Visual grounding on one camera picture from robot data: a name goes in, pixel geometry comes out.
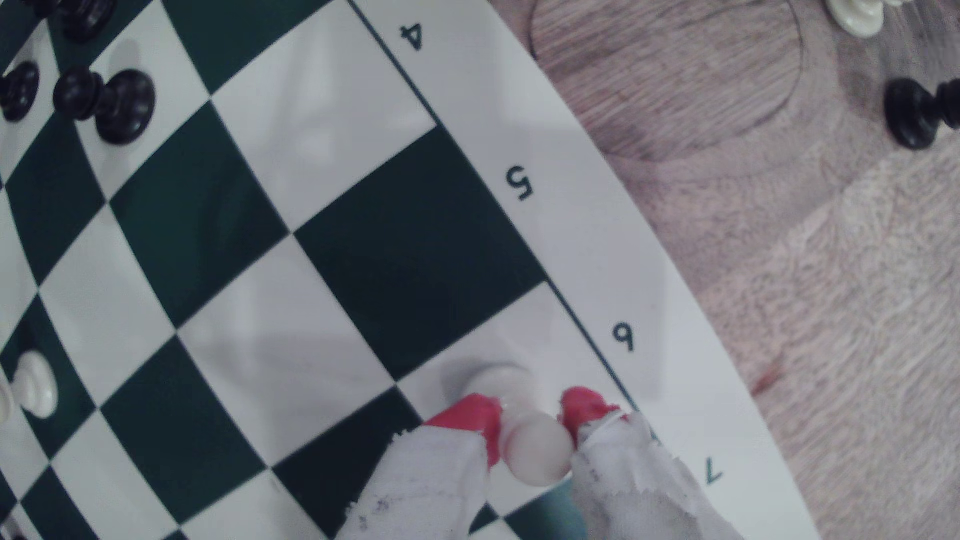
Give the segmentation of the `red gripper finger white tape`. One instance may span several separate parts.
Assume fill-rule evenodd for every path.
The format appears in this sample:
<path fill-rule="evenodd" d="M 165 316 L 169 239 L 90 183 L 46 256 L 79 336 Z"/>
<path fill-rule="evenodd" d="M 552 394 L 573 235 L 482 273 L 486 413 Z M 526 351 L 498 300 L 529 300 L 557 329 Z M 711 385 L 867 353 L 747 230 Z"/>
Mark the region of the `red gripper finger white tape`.
<path fill-rule="evenodd" d="M 571 497 L 589 539 L 741 539 L 642 412 L 584 386 L 566 389 L 559 402 L 559 422 L 576 447 Z"/>
<path fill-rule="evenodd" d="M 395 436 L 337 539 L 466 539 L 498 463 L 502 405 L 470 394 Z"/>

